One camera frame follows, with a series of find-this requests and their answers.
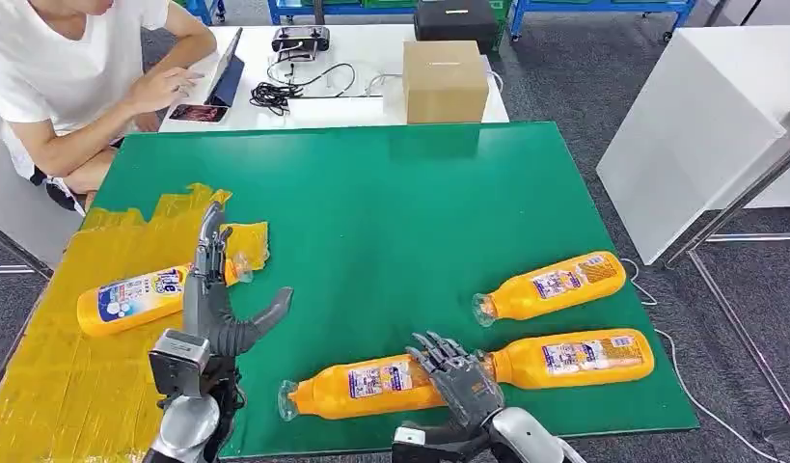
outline black case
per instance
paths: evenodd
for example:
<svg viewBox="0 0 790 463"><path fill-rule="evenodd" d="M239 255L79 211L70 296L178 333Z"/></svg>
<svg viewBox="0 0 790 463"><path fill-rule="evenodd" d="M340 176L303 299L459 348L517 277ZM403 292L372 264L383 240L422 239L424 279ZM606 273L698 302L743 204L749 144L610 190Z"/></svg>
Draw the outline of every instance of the black case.
<svg viewBox="0 0 790 463"><path fill-rule="evenodd" d="M497 20L488 0L418 1L418 41L476 41L479 52L488 53L496 36Z"/></svg>

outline orange bottle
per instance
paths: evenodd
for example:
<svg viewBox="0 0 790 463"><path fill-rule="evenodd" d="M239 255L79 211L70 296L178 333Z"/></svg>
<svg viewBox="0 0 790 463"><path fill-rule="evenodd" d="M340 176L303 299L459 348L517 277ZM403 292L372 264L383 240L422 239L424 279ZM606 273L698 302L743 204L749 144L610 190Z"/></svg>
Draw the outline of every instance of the orange bottle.
<svg viewBox="0 0 790 463"><path fill-rule="evenodd" d="M80 328L88 336L107 336L181 311L190 265L177 265L83 292L76 301ZM253 279L253 271L242 253L225 261L224 274L227 286Z"/></svg>
<svg viewBox="0 0 790 463"><path fill-rule="evenodd" d="M626 328L516 340L482 362L498 382L527 390L633 381L654 366L644 335ZM278 393L285 421L298 415L338 420L443 404L428 374L408 354L335 365L297 384L285 381Z"/></svg>
<svg viewBox="0 0 790 463"><path fill-rule="evenodd" d="M624 282L616 256L598 251L512 277L492 293L475 294L472 306L479 324L491 326L497 318L525 320L610 296Z"/></svg>

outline robotic hand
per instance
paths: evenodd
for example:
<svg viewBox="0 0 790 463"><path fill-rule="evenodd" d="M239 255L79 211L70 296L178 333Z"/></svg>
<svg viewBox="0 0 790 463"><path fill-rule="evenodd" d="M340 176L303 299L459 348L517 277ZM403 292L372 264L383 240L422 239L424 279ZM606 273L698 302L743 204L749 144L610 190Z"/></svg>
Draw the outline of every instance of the robotic hand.
<svg viewBox="0 0 790 463"><path fill-rule="evenodd" d="M428 373L449 406L445 426L405 423L395 433L393 463L467 462L490 449L501 463L585 463L527 411L505 408L500 386L485 372L483 354L466 352L435 333L414 335L424 352L406 351Z"/></svg>
<svg viewBox="0 0 790 463"><path fill-rule="evenodd" d="M291 287L279 289L269 307L236 320L224 281L231 228L214 202L204 215L193 269L184 285L183 331L166 330L150 351L150 367L164 417L146 463L212 463L230 438L235 412L247 396L235 357L248 351L286 315Z"/></svg>

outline man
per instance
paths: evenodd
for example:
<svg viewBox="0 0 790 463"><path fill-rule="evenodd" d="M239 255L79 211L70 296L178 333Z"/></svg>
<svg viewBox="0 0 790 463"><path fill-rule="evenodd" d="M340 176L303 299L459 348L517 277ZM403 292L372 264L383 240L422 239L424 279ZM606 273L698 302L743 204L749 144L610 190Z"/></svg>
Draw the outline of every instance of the man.
<svg viewBox="0 0 790 463"><path fill-rule="evenodd" d="M173 49L142 73L141 28L166 28ZM212 33L171 0L0 0L1 138L16 171L81 210L114 145L200 77L186 67L215 50Z"/></svg>

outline bottle label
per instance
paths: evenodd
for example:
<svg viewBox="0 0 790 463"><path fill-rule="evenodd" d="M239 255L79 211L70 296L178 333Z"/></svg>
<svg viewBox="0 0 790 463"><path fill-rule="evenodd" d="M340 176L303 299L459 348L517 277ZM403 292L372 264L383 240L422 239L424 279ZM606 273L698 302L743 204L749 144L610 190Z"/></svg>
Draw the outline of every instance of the bottle label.
<svg viewBox="0 0 790 463"><path fill-rule="evenodd" d="M542 347L548 374L558 376L593 369L625 368L644 362L632 336L587 340Z"/></svg>
<svg viewBox="0 0 790 463"><path fill-rule="evenodd" d="M554 270L531 279L542 299L550 299L584 285L616 275L613 265L600 255L577 262L570 270Z"/></svg>
<svg viewBox="0 0 790 463"><path fill-rule="evenodd" d="M99 318L113 321L159 307L164 296L181 294L181 272L172 268L99 288Z"/></svg>
<svg viewBox="0 0 790 463"><path fill-rule="evenodd" d="M412 389L409 362L392 362L383 366L354 368L349 371L349 395L352 398Z"/></svg>

